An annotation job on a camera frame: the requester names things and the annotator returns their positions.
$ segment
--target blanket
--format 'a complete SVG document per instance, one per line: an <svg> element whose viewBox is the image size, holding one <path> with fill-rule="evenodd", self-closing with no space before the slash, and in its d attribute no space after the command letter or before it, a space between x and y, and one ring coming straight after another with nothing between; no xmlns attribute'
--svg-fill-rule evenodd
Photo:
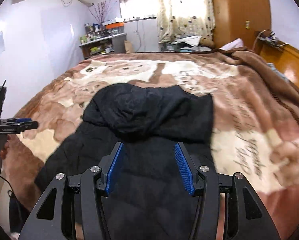
<svg viewBox="0 0 299 240"><path fill-rule="evenodd" d="M217 172L244 173L281 238L295 231L299 224L299 93L245 48L200 54L106 55L68 70L16 115L40 123L37 130L13 137L4 161L6 175L23 204L30 209L37 201L40 192L35 177L50 154L75 132L94 94L122 82L139 87L179 85L199 97L212 94L211 150Z"/></svg>

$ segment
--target dried flower branch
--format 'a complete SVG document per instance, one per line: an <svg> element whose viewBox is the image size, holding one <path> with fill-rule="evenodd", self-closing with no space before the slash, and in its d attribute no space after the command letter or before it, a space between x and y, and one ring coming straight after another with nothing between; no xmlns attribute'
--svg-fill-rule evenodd
<svg viewBox="0 0 299 240"><path fill-rule="evenodd" d="M97 8L96 5L94 5L95 15L91 12L89 8L88 10L93 15L93 17L97 20L97 23L101 25L103 22L105 22L108 13L116 3L117 1L112 3L112 0L110 0L109 2L103 0L101 3L98 3Z"/></svg>

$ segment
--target black grip handle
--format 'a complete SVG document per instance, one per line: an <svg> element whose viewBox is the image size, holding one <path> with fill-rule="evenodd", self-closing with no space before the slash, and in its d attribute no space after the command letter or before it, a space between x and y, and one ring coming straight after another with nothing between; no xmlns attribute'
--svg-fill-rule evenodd
<svg viewBox="0 0 299 240"><path fill-rule="evenodd" d="M67 184L65 174L54 177L26 220L19 240L76 239L74 195Z"/></svg>
<svg viewBox="0 0 299 240"><path fill-rule="evenodd" d="M196 229L190 239L205 240L215 239L219 214L219 178L213 169L202 171L198 169L200 177L204 178L204 189L200 214L196 221Z"/></svg>
<svg viewBox="0 0 299 240"><path fill-rule="evenodd" d="M110 239L100 196L95 189L97 179L102 169L94 166L81 176L81 203L83 234L85 240Z"/></svg>
<svg viewBox="0 0 299 240"><path fill-rule="evenodd" d="M227 207L228 226L225 239L280 240L266 207L240 172L232 177L232 193L228 198Z"/></svg>

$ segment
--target curtain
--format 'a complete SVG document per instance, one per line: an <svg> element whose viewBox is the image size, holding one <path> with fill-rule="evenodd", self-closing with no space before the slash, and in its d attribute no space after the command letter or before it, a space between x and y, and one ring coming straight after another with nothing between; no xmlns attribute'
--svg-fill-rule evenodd
<svg viewBox="0 0 299 240"><path fill-rule="evenodd" d="M159 42L198 35L212 39L215 18L212 0L158 0Z"/></svg>

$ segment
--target black jacket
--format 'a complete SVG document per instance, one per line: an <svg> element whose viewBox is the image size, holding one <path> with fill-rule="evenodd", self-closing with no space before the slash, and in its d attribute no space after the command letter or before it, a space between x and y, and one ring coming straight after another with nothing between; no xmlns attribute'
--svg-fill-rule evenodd
<svg viewBox="0 0 299 240"><path fill-rule="evenodd" d="M190 154L213 168L212 128L211 95L198 98L179 86L111 85L94 96L83 122L48 158L35 182L44 191L57 173L83 173L122 141L126 157L120 178L102 199L112 240L188 239L198 199L183 187L174 146L183 141Z"/></svg>

